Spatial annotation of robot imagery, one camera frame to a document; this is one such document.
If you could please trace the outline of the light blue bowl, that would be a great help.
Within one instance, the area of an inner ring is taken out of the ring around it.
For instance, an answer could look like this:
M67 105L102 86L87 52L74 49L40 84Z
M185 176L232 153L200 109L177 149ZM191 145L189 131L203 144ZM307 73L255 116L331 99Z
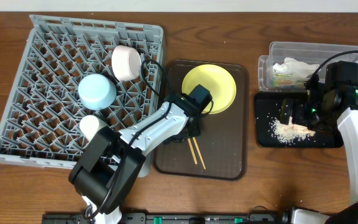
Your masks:
M85 76L78 85L80 101L90 110L103 110L116 99L117 90L114 83L101 74Z

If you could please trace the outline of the black waste tray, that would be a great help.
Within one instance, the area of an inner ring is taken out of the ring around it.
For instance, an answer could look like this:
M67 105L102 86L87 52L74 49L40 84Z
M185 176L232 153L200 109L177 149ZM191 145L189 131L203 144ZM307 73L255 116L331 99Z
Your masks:
M303 135L293 139L279 135L277 125L285 98L306 101L306 93L261 91L254 97L257 144L262 147L316 147L339 148L343 146L339 133L317 132L313 136Z

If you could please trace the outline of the pile of rice waste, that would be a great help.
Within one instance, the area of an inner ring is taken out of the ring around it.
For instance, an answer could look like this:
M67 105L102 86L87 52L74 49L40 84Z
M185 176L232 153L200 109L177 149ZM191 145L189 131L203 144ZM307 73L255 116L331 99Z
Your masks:
M280 143L290 144L295 141L309 140L316 132L309 130L306 126L293 124L290 118L288 124L282 124L277 118L269 122L270 135Z

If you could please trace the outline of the clear plastic bin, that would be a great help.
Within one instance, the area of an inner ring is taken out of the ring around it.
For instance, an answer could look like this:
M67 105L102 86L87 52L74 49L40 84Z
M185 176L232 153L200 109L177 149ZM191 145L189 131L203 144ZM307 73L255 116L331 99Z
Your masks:
M318 44L307 42L272 42L269 47L269 54L259 57L258 81L259 90L261 91L304 91L305 88L275 88L273 80L276 78L291 78L296 80L307 81L307 78L278 77L273 73L273 65L276 63L283 64L285 57L291 57L297 61L307 64L319 64L341 52L358 50L355 45L338 45L338 44ZM319 75L319 81L324 83L326 75L326 65L315 71Z

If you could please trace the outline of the green snack wrapper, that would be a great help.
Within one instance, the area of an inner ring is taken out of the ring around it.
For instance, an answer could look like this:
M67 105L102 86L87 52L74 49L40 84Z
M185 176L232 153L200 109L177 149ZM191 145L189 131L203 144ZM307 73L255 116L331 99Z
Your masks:
M273 80L275 88L304 88L304 80L296 80L291 78L276 78Z

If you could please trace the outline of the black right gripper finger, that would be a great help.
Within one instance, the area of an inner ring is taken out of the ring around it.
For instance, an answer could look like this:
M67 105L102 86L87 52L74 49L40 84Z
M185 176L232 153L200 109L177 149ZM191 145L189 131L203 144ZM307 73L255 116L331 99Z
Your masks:
M295 102L292 109L292 123L301 126L316 126L319 121L317 107Z
M293 110L294 99L285 98L282 103L281 113L280 113L280 123L288 125L291 118L291 112Z

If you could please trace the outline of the yellow round plate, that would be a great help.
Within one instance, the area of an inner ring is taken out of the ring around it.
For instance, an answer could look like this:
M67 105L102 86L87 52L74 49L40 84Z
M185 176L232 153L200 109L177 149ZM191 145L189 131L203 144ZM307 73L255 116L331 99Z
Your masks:
M216 114L228 109L236 97L236 83L233 76L224 68L205 64L192 68L184 77L181 91L187 95L197 86L205 87L212 96L212 103L209 103L203 113L210 111Z

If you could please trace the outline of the white paper napkin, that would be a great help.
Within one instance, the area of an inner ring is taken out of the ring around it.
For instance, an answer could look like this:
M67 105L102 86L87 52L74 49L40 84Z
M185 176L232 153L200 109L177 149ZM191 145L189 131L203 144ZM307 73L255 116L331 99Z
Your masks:
M283 64L273 65L273 73L278 77L307 78L318 67L319 64L307 64L291 57L285 57Z

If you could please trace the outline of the pink white bowl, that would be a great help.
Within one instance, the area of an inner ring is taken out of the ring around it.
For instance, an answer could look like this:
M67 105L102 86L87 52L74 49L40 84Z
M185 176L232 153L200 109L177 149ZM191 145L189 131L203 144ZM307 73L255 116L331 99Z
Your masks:
M120 82L138 78L141 63L140 54L132 47L118 45L111 55L112 70Z

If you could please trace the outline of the grey plastic dish rack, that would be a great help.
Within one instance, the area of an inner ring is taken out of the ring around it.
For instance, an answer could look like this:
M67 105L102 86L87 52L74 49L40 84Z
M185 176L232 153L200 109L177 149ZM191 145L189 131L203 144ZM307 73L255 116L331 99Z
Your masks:
M88 145L79 128L83 117L120 130L155 112L165 53L160 26L41 15L31 21L0 122L1 164L71 169ZM118 45L149 60L143 78L116 80L111 55ZM116 99L103 110L91 111L79 98L80 81L93 73L115 81Z

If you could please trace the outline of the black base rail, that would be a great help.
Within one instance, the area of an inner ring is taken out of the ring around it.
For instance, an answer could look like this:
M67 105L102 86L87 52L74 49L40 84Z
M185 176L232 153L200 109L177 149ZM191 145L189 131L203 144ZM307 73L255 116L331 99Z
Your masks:
M80 215L44 214L41 224L96 223L86 221ZM256 211L250 215L147 215L144 213L123 214L118 224L237 224L237 223L288 223L275 212Z

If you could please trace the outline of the dark brown serving tray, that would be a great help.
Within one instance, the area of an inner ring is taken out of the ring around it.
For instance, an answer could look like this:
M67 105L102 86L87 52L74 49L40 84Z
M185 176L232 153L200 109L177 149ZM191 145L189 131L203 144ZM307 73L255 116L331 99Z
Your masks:
M249 73L235 64L217 63L236 83L236 97L231 106L200 121L201 135L196 137L203 162L194 163L188 140L161 144L153 150L153 165L163 174L238 180L247 169Z

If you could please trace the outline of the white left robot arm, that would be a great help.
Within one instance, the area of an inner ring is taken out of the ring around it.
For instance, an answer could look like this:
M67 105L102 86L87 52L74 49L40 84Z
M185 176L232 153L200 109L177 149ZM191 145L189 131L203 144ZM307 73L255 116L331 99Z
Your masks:
M170 95L153 115L119 131L96 116L82 118L80 130L89 144L68 180L87 204L83 218L95 223L117 223L121 218L119 207L147 155L161 143L199 136L203 110L212 102L209 93Z

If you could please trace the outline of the wooden chopstick left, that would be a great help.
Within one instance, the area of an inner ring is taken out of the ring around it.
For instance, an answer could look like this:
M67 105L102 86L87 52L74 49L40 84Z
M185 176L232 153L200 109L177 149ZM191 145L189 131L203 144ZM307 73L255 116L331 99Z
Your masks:
M195 155L195 151L194 151L194 148L193 148L191 139L188 138L187 140L188 140L188 145L189 145L189 147L190 147L190 151L191 151L191 155L192 155L193 161L194 161L195 165L197 165L197 164L198 164L198 161L197 161L197 158L196 158L196 155Z

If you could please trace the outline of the white cup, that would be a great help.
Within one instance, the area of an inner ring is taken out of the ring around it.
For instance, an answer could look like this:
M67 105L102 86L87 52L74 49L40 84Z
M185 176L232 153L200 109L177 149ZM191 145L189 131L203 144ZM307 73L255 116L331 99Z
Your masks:
M94 115L87 115L81 119L79 126L85 138L91 141L100 129L107 126L107 123Z

